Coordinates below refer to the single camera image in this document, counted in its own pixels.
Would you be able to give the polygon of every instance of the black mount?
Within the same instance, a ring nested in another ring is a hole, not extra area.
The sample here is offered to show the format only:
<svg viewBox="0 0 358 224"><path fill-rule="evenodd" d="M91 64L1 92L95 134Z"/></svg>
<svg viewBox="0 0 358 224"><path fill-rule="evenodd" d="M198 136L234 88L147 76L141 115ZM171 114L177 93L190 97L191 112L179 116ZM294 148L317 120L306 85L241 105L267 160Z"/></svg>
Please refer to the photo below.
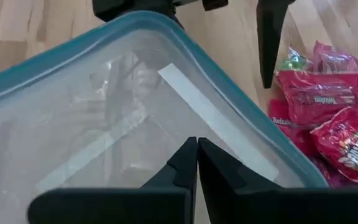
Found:
<svg viewBox="0 0 358 224"><path fill-rule="evenodd" d="M164 14L175 21L175 7L198 0L93 0L95 16L108 22L127 12L147 10ZM228 0L202 0L205 11L227 6Z"/></svg>
<svg viewBox="0 0 358 224"><path fill-rule="evenodd" d="M29 223L192 224L197 163L212 224L358 223L358 189L284 189L195 137L141 188L52 190L30 204Z"/></svg>

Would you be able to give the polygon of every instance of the plastic container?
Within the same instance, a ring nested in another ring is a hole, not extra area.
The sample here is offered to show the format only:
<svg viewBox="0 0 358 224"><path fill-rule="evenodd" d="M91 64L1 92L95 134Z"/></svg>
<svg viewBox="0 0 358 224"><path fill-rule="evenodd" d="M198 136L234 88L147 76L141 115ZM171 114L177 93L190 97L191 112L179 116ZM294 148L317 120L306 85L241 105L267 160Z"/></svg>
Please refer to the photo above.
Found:
<svg viewBox="0 0 358 224"><path fill-rule="evenodd" d="M55 187L140 187L189 136L284 187L328 186L175 22L132 12L0 73L0 223Z"/></svg>

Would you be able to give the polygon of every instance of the twizzlers logo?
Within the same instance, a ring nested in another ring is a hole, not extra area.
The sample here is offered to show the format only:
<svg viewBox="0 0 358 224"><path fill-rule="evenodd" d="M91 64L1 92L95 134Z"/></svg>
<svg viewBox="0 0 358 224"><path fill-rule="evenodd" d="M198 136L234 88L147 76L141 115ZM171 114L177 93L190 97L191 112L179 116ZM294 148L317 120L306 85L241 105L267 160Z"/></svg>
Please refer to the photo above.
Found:
<svg viewBox="0 0 358 224"><path fill-rule="evenodd" d="M273 117L273 123L285 126L294 126L294 124L289 119L281 119Z"/></svg>
<svg viewBox="0 0 358 224"><path fill-rule="evenodd" d="M353 137L340 142L344 156L338 159L346 167L358 171L358 133Z"/></svg>
<svg viewBox="0 0 358 224"><path fill-rule="evenodd" d="M322 103L322 104L336 104L335 98L333 97L321 97L315 96L314 97L315 103Z"/></svg>

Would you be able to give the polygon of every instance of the candy wrapper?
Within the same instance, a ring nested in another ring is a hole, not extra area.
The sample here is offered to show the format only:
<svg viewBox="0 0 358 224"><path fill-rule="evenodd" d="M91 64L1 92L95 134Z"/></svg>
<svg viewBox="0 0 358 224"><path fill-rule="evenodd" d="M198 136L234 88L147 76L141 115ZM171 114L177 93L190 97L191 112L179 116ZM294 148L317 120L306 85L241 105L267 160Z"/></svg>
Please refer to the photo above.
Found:
<svg viewBox="0 0 358 224"><path fill-rule="evenodd" d="M314 64L296 50L289 48L288 57L278 64L279 70L306 70L313 68Z"/></svg>
<svg viewBox="0 0 358 224"><path fill-rule="evenodd" d="M311 134L320 154L342 175L358 183L358 106L342 109Z"/></svg>
<svg viewBox="0 0 358 224"><path fill-rule="evenodd" d="M286 101L271 100L268 116L307 157L318 155L318 151L315 149L310 135L310 131L314 127L302 127L293 124L288 115L288 103Z"/></svg>
<svg viewBox="0 0 358 224"><path fill-rule="evenodd" d="M313 64L308 71L318 73L358 72L355 56L316 41L313 48Z"/></svg>
<svg viewBox="0 0 358 224"><path fill-rule="evenodd" d="M280 71L278 80L295 124L321 124L358 102L358 73L316 75Z"/></svg>
<svg viewBox="0 0 358 224"><path fill-rule="evenodd" d="M310 158L312 163L320 170L328 184L332 188L356 187L357 184L338 172L332 165L328 164L321 156Z"/></svg>

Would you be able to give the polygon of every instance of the wooden floor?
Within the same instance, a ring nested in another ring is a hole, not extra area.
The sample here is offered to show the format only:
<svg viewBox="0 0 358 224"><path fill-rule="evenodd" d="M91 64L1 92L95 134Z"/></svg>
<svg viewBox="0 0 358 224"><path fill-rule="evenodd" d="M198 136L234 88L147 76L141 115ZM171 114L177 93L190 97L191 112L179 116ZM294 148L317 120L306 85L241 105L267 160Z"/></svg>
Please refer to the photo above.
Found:
<svg viewBox="0 0 358 224"><path fill-rule="evenodd" d="M259 73L257 0L230 0L204 12L195 2L177 9L188 35L262 109L276 94L264 90ZM102 24L91 0L0 0L0 71ZM297 0L283 28L280 56L292 46L310 54L316 40L358 57L358 0Z"/></svg>

